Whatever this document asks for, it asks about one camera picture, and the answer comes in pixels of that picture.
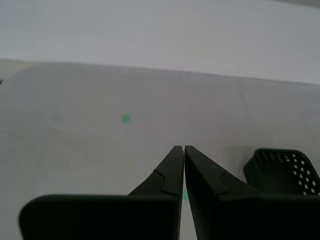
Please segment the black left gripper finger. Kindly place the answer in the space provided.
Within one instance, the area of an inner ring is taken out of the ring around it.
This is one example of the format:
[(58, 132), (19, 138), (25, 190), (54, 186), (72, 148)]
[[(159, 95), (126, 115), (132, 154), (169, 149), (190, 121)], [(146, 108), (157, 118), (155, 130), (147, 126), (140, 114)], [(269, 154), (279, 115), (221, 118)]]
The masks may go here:
[(195, 147), (185, 147), (185, 179), (199, 240), (317, 240), (320, 178), (298, 150), (257, 149), (245, 180)]
[(25, 240), (177, 240), (184, 151), (175, 146), (128, 195), (44, 195), (28, 202), (18, 223)]

